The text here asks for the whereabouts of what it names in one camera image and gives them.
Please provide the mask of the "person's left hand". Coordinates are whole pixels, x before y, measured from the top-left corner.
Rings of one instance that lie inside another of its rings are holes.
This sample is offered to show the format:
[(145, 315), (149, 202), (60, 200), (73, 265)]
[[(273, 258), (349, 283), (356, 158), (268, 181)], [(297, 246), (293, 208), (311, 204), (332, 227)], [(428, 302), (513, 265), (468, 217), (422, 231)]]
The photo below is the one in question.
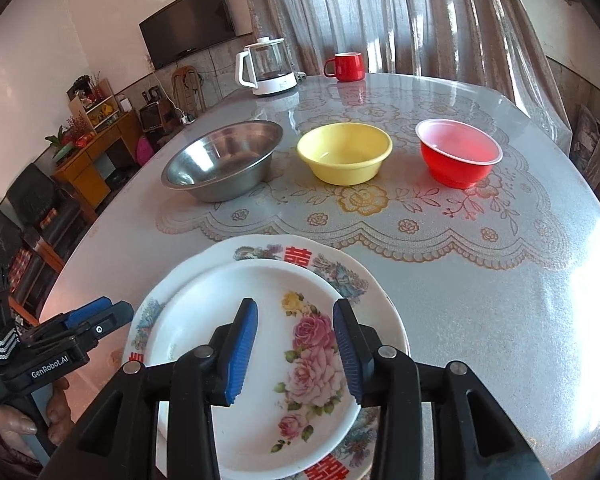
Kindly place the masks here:
[[(40, 410), (39, 422), (45, 422), (45, 439), (50, 442), (52, 448), (58, 448), (65, 438), (68, 437), (73, 422), (71, 419), (71, 408), (66, 397), (69, 389), (68, 379), (63, 377), (53, 382), (53, 389), (50, 390), (45, 408)], [(21, 411), (21, 406), (15, 401), (9, 401), (0, 406), (0, 435), (9, 448), (33, 457), (32, 448), (24, 440), (25, 437), (32, 437), (37, 441), (38, 426), (35, 420), (31, 419), (33, 412)]]

